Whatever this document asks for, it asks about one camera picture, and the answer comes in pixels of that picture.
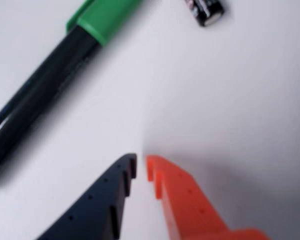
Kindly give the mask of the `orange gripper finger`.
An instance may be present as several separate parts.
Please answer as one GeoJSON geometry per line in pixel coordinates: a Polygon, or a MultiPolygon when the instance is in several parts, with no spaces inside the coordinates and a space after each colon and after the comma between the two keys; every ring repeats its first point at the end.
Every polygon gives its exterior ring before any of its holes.
{"type": "Polygon", "coordinates": [[[172,240],[266,240],[253,228],[228,228],[199,185],[183,168],[159,156],[146,157],[147,178],[161,200],[172,240]]]}

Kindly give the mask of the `navy gripper finger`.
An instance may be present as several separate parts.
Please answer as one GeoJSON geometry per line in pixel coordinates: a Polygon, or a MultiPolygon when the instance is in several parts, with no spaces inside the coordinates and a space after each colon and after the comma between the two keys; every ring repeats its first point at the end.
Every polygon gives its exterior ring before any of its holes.
{"type": "Polygon", "coordinates": [[[118,240],[125,199],[136,176],[137,155],[121,156],[39,239],[118,240]]]}

